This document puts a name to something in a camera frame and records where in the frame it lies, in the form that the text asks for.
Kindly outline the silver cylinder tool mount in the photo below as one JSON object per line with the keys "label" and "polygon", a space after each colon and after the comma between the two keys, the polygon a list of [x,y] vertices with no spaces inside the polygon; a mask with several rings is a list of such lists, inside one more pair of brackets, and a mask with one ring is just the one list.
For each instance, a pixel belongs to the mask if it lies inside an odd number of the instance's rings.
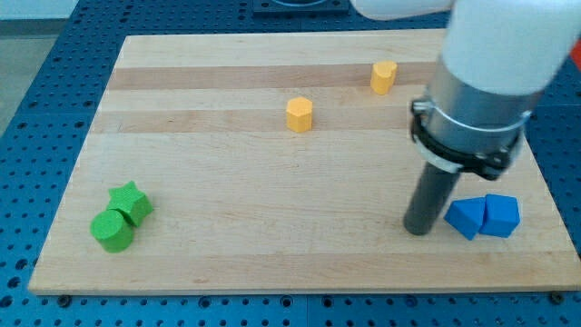
{"label": "silver cylinder tool mount", "polygon": [[422,175],[473,173],[495,181],[518,157],[540,93],[490,93],[461,81],[438,60],[424,94],[411,102],[410,134]]}

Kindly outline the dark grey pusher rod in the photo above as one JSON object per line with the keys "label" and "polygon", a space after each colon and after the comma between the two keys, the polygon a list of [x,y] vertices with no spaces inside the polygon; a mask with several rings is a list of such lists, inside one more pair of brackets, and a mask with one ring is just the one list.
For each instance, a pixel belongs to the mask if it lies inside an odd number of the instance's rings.
{"label": "dark grey pusher rod", "polygon": [[426,163],[403,217],[405,229],[414,235],[428,234],[453,192],[460,173],[449,173]]}

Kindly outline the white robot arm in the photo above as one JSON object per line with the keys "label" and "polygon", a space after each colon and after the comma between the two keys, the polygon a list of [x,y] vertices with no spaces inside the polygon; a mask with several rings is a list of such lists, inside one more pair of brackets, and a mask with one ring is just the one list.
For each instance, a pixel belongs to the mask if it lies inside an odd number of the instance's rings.
{"label": "white robot arm", "polygon": [[580,36],[578,0],[354,0],[373,20],[449,11],[435,74],[410,104],[425,158],[404,215],[430,232],[462,173],[496,180],[515,161],[543,90]]}

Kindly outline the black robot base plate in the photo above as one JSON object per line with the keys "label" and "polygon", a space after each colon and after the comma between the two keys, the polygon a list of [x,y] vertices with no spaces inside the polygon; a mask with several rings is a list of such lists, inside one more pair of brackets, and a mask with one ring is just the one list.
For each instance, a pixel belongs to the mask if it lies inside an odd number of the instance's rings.
{"label": "black robot base plate", "polygon": [[345,14],[349,0],[252,0],[254,15]]}

